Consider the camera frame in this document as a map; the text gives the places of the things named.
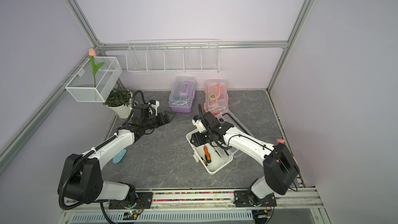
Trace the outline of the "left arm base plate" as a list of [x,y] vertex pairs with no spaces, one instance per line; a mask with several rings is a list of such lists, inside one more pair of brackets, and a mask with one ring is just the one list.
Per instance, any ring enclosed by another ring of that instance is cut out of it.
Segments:
[[141,191],[129,194],[125,200],[111,200],[109,209],[149,209],[153,201],[153,192]]

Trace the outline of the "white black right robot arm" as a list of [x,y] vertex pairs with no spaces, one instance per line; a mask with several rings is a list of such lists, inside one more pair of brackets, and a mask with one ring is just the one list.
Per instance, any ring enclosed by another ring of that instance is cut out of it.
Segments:
[[199,114],[192,119],[197,128],[190,139],[192,145],[214,145],[224,151],[236,148],[262,165],[264,175],[248,188],[248,194],[254,200],[262,200],[272,193],[285,195],[292,185],[296,185],[294,179],[300,169],[284,140],[278,140],[276,145],[260,141],[227,121],[221,122],[212,113],[204,112],[201,105],[198,110]]

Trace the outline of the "purple toolbox clear lid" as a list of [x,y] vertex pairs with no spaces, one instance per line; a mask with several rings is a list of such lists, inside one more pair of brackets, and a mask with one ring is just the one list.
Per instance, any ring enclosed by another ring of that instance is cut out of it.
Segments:
[[178,76],[169,97],[169,107],[173,112],[190,113],[195,98],[197,82],[191,76]]

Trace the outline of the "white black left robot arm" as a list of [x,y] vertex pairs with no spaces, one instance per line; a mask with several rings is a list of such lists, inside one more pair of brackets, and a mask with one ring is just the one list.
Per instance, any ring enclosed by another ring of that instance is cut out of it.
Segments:
[[82,154],[72,154],[65,160],[58,186],[58,203],[61,209],[70,210],[83,204],[116,201],[134,207],[139,198],[135,186],[103,180],[102,169],[122,150],[150,135],[155,129],[172,122],[175,113],[159,112],[159,101],[142,100],[134,104],[135,97],[143,94],[130,93],[131,111],[116,133],[96,147]]

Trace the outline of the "pink toolbox clear lid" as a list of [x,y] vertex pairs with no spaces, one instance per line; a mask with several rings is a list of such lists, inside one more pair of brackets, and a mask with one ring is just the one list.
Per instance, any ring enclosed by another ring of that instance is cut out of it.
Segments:
[[208,80],[205,85],[204,109],[214,116],[229,109],[226,80]]

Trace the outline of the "white toolbox clear lid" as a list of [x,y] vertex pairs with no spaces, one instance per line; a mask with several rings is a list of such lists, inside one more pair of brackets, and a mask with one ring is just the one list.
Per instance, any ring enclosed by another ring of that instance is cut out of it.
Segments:
[[[221,112],[220,114],[216,115],[215,117],[220,122],[226,121],[226,122],[233,124],[235,127],[237,127],[243,133],[253,137],[253,134],[238,120],[238,118],[231,111],[226,110],[226,111]],[[209,143],[207,143],[205,145],[207,146],[208,151],[211,156],[211,163],[207,164],[205,161],[205,157],[204,157],[204,149],[203,149],[204,145],[194,146],[190,143],[191,136],[195,132],[198,132],[198,130],[195,129],[195,130],[189,132],[186,135],[186,139],[189,142],[191,148],[193,149],[194,159],[196,160],[196,162],[200,162],[210,175],[216,174],[222,168],[226,167],[229,163],[231,163],[234,158],[237,158],[243,154],[243,152],[238,150],[237,148],[231,148],[231,149],[225,151],[214,143],[212,143],[213,146],[211,146]]]

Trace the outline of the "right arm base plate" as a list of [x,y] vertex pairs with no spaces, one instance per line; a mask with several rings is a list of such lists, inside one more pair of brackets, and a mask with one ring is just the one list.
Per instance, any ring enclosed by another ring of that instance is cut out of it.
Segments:
[[274,207],[277,205],[274,194],[259,198],[248,190],[235,190],[233,193],[236,207]]

